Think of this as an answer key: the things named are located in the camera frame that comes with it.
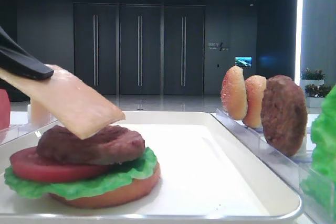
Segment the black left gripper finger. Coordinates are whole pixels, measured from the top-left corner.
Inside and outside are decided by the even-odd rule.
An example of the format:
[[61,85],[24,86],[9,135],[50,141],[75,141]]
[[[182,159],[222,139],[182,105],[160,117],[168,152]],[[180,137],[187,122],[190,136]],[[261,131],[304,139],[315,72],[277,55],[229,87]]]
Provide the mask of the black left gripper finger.
[[1,27],[1,68],[32,80],[46,80],[54,74],[52,68],[20,47]]

